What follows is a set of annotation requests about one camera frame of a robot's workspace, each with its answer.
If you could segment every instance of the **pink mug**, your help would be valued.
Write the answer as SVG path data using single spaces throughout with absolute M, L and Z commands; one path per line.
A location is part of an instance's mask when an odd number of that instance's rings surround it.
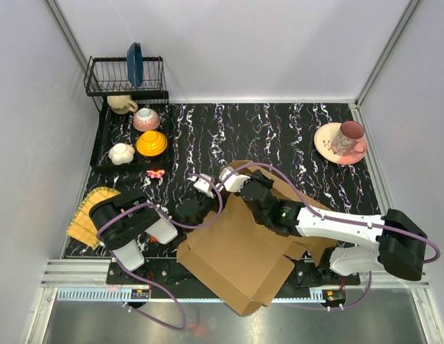
M 348 156 L 352 153 L 363 154 L 366 148 L 360 142 L 364 136 L 365 129 L 358 122 L 348 120 L 341 124 L 334 139 L 331 141 L 332 151 L 339 156 Z M 360 144 L 362 150 L 356 150 L 356 145 Z

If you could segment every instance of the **plate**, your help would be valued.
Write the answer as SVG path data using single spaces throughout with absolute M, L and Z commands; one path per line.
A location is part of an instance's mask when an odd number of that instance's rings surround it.
M 317 151 L 328 161 L 339 165 L 351 165 L 359 162 L 365 157 L 367 152 L 367 142 L 364 138 L 359 140 L 359 143 L 364 147 L 363 153 L 353 151 L 347 156 L 339 156 L 332 151 L 330 143 L 338 132 L 339 127 L 341 127 L 341 123 L 329 123 L 323 125 L 316 131 L 316 134 L 314 135 L 314 145 L 316 146 Z

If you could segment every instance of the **black dish rack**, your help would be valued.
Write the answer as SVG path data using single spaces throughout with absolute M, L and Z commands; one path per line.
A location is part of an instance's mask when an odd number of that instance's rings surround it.
M 143 57 L 143 82 L 134 87 L 127 78 L 125 57 L 90 58 L 85 73 L 86 94 L 101 96 L 103 104 L 99 111 L 98 131 L 95 137 L 90 165 L 96 173 L 120 173 L 166 170 L 174 163 L 172 112 L 169 106 L 169 93 L 166 91 L 163 59 Z M 161 119 L 156 129 L 168 140 L 166 150 L 156 157 L 142 156 L 136 149 L 136 142 L 143 133 L 133 126 L 133 113 L 119 115 L 107 104 L 109 95 L 131 95 L 139 108 L 155 110 Z M 130 163 L 114 165 L 108 151 L 116 143 L 127 143 L 134 147 L 134 159 Z

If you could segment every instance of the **cardboard box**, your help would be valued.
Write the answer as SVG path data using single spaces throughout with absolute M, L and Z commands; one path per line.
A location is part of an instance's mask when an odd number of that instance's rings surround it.
M 233 161 L 236 168 L 249 161 Z M 274 180 L 273 193 L 282 199 L 299 200 L 292 188 L 263 168 Z M 327 209 L 307 197 L 311 205 Z M 210 213 L 205 221 L 215 216 Z M 287 257 L 300 259 L 309 251 L 316 264 L 325 248 L 336 246 L 327 238 L 279 236 L 255 223 L 240 197 L 231 195 L 215 224 L 196 229 L 179 245 L 177 259 L 239 315 L 269 305 L 295 267 Z

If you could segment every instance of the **black marble table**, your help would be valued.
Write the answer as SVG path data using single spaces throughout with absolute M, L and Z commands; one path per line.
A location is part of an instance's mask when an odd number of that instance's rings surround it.
M 160 181 L 140 173 L 91 173 L 85 193 L 99 186 L 119 191 L 140 188 L 155 204 L 172 209 L 193 192 L 187 175 L 218 176 L 233 160 L 269 163 L 287 174 L 298 188 L 325 206 L 352 214 L 378 214 L 379 207 L 365 160 L 338 166 L 317 152 L 314 133 L 330 122 L 351 120 L 347 104 L 173 104 L 174 166 Z M 138 238 L 146 257 L 175 257 L 175 251 L 147 234 Z M 92 250 L 70 238 L 64 258 L 102 258 L 102 247 Z

